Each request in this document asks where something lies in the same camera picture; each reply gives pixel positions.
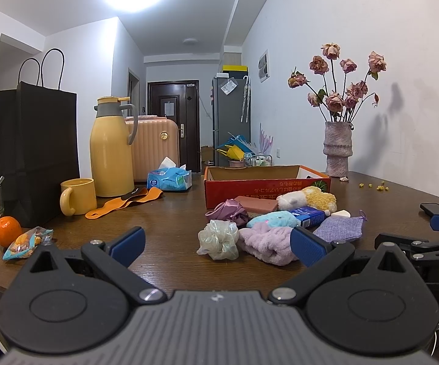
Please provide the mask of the yellow box on refrigerator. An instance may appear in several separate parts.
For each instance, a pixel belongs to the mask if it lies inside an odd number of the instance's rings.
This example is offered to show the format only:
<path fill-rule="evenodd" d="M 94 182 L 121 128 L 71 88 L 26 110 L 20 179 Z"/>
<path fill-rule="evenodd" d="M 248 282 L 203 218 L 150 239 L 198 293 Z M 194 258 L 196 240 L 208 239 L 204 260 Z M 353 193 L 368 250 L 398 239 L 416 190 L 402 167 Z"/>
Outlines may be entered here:
<path fill-rule="evenodd" d="M 248 67 L 244 66 L 244 65 L 224 64 L 222 66 L 222 71 L 223 72 L 242 72 L 242 73 L 247 73 L 248 72 Z"/>

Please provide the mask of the grey refrigerator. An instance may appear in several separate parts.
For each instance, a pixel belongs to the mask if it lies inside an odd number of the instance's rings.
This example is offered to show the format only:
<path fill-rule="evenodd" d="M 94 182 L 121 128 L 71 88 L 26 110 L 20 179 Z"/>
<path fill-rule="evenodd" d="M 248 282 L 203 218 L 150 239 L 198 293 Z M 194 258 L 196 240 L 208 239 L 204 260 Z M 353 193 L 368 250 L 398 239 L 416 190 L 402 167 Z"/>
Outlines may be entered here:
<path fill-rule="evenodd" d="M 246 122 L 244 79 L 213 79 L 213 147 L 215 166 L 229 166 L 227 157 L 217 152 L 232 136 L 242 135 L 251 140 L 251 126 Z"/>

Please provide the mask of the yellow ceramic mug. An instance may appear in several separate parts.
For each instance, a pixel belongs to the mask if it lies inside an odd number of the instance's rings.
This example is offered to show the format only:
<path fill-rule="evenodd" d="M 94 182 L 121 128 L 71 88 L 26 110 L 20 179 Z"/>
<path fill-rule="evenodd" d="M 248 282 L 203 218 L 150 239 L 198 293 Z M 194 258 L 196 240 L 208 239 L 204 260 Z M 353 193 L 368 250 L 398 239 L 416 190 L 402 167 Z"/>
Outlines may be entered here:
<path fill-rule="evenodd" d="M 84 215 L 97 208 L 95 184 L 92 178 L 65 180 L 60 184 L 59 205 L 66 217 Z"/>

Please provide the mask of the white makeup sponge wedge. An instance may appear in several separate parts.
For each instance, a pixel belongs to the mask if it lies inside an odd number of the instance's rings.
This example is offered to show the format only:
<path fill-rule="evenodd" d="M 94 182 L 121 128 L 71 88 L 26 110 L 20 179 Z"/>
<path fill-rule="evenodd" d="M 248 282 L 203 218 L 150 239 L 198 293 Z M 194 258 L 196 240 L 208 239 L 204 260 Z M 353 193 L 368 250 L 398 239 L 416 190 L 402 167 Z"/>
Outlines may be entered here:
<path fill-rule="evenodd" d="M 352 215 L 347 210 L 339 210 L 335 213 L 331 213 L 332 217 L 347 217 L 350 218 Z"/>

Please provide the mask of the purple linen sachet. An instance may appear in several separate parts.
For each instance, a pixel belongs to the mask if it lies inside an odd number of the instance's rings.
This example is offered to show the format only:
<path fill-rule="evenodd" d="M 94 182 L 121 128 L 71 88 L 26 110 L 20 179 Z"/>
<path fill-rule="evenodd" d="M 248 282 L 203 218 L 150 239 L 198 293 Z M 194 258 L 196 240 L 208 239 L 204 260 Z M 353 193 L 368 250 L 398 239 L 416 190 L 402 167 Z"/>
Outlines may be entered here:
<path fill-rule="evenodd" d="M 364 212 L 350 218 L 330 215 L 314 230 L 314 235 L 328 243 L 354 242 L 361 238 L 366 220 Z"/>

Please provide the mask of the blue tissue packet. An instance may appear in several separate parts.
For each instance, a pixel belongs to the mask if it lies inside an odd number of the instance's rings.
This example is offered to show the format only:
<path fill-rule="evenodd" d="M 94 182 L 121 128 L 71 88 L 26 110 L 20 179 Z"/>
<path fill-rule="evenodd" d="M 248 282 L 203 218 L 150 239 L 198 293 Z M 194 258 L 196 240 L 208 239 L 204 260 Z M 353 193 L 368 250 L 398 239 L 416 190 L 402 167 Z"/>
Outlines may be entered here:
<path fill-rule="evenodd" d="M 293 209 L 290 213 L 299 221 L 302 228 L 318 226 L 327 218 L 324 211 L 309 206 Z"/>

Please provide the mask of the black paper shopping bag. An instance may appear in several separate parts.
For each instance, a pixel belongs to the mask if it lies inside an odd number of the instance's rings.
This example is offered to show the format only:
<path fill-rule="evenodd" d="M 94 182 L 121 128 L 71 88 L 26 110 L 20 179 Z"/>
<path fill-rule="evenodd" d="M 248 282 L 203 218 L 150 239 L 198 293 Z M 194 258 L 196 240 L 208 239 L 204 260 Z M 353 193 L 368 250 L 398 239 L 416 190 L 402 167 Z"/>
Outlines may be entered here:
<path fill-rule="evenodd" d="M 0 176 L 4 211 L 20 225 L 43 225 L 61 213 L 60 184 L 79 177 L 77 95 L 19 81 L 0 91 Z"/>

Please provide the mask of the pink sponge block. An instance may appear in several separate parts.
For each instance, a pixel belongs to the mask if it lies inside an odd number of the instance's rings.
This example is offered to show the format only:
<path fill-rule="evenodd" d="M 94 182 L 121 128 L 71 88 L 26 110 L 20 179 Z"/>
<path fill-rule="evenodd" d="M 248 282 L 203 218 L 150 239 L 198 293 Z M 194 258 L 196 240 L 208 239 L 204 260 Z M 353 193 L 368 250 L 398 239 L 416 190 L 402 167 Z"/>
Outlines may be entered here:
<path fill-rule="evenodd" d="M 237 201 L 249 214 L 268 214 L 275 212 L 278 209 L 275 200 L 258 199 L 248 196 L 238 196 L 234 200 Z"/>

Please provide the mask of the pink textured vase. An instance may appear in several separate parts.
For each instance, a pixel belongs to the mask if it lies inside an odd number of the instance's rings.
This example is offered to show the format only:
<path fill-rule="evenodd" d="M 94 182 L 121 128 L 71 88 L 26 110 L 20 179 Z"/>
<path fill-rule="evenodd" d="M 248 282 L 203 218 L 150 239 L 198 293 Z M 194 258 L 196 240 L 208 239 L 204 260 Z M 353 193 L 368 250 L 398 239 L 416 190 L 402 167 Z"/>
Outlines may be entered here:
<path fill-rule="evenodd" d="M 347 176 L 348 158 L 353 154 L 350 123 L 325 123 L 323 153 L 326 156 L 326 174 L 328 176 L 338 178 Z"/>

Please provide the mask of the purple satin scrunchie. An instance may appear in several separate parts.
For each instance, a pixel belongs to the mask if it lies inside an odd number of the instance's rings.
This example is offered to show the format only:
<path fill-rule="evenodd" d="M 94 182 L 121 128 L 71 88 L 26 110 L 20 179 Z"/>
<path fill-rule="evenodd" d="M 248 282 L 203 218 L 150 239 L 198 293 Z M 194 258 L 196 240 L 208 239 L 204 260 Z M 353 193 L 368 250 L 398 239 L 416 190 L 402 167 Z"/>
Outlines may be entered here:
<path fill-rule="evenodd" d="M 215 209 L 205 214 L 208 221 L 218 220 L 234 222 L 238 227 L 244 227 L 250 217 L 246 209 L 237 200 L 225 200 L 218 204 Z"/>

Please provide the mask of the black phone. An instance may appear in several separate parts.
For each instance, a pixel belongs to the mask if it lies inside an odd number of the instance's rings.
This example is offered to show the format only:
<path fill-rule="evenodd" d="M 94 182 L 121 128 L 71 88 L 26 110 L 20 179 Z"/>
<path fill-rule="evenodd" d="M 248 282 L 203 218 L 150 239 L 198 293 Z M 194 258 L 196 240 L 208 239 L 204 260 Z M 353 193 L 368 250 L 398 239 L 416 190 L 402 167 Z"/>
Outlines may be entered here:
<path fill-rule="evenodd" d="M 439 215 L 439 203 L 421 203 L 420 208 L 430 218 Z"/>

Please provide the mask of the lilac fluffy headband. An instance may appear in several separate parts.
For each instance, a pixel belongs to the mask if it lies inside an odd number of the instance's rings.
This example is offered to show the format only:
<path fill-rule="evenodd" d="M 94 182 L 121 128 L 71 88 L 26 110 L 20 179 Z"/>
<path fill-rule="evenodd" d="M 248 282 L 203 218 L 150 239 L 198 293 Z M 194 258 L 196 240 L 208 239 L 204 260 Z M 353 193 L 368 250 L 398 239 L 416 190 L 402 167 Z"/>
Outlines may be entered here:
<path fill-rule="evenodd" d="M 267 264 L 285 266 L 298 260 L 290 248 L 291 232 L 290 227 L 271 228 L 267 222 L 257 222 L 238 231 L 237 245 Z"/>

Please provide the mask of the yellow watering can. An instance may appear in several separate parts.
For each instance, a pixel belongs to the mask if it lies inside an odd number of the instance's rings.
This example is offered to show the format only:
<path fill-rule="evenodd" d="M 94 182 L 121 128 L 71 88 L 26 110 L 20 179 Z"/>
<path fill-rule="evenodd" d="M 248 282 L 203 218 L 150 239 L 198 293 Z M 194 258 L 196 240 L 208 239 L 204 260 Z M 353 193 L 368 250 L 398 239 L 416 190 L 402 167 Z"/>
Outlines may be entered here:
<path fill-rule="evenodd" d="M 226 144 L 222 148 L 218 148 L 217 152 L 231 161 L 241 162 L 244 160 L 245 152 L 237 145 Z"/>

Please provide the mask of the pink hard-shell suitcase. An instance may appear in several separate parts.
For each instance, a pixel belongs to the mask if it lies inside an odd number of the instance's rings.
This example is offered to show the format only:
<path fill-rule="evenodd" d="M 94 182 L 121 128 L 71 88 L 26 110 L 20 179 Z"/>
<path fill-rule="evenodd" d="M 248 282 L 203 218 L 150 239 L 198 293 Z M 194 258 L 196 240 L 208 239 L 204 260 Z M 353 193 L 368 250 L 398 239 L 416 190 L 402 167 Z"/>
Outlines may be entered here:
<path fill-rule="evenodd" d="M 148 174 L 158 169 L 165 157 L 169 157 L 177 166 L 179 165 L 177 124 L 173 120 L 157 115 L 139 115 L 138 129 L 132 143 L 135 182 L 145 182 Z"/>

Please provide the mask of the white and yellow plush toy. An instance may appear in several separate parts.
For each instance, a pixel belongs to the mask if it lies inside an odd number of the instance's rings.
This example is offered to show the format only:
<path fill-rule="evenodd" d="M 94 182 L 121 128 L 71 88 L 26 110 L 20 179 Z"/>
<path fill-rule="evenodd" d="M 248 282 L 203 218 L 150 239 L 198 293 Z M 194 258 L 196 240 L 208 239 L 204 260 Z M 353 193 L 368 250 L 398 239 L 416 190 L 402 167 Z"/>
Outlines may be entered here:
<path fill-rule="evenodd" d="M 338 211 L 336 197 L 328 192 L 322 192 L 315 186 L 279 195 L 276 202 L 277 208 L 281 211 L 311 207 L 323 211 L 327 216 Z"/>

